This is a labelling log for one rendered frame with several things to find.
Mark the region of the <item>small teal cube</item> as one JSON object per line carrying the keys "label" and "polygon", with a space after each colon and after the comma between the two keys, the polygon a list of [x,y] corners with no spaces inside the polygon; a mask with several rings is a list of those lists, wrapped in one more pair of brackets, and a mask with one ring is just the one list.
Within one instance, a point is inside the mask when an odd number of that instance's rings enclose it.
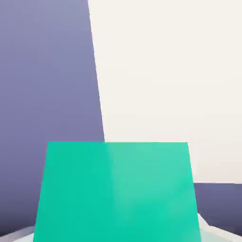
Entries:
{"label": "small teal cube", "polygon": [[201,242],[188,144],[49,142],[33,242]]}

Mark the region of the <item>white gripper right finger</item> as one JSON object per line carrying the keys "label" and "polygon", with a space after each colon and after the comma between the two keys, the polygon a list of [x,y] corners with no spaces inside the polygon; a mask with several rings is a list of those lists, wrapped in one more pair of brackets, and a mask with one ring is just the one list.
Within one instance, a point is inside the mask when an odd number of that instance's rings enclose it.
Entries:
{"label": "white gripper right finger", "polygon": [[242,242],[242,237],[231,232],[210,226],[198,213],[201,242]]}

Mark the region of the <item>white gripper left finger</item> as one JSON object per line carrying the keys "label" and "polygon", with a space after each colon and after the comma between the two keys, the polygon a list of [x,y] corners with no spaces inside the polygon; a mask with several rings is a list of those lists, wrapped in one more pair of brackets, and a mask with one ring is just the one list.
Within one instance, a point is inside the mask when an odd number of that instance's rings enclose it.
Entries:
{"label": "white gripper left finger", "polygon": [[34,226],[29,226],[18,231],[9,233],[0,237],[0,242],[13,242],[19,238],[32,234],[34,232],[34,229]]}

